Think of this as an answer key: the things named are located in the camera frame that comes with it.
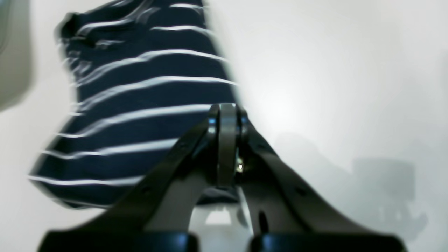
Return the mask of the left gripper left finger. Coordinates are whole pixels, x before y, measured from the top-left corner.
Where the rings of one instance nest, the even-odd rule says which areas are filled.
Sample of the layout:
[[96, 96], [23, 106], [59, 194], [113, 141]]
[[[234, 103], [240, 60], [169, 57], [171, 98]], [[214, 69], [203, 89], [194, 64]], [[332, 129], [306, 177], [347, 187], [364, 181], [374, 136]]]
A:
[[228, 184], [221, 130], [228, 104], [213, 105], [168, 156], [99, 217], [66, 231], [50, 231], [40, 252], [198, 252], [189, 220], [203, 190]]

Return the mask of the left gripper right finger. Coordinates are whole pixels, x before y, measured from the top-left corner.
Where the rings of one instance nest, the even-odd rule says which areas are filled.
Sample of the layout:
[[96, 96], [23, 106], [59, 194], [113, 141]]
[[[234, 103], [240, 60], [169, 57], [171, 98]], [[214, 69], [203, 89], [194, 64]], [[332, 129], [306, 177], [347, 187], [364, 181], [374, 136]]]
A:
[[247, 200], [250, 252], [405, 252], [397, 236], [347, 218], [288, 167], [249, 122], [242, 107], [227, 106], [227, 138], [238, 150], [238, 183]]

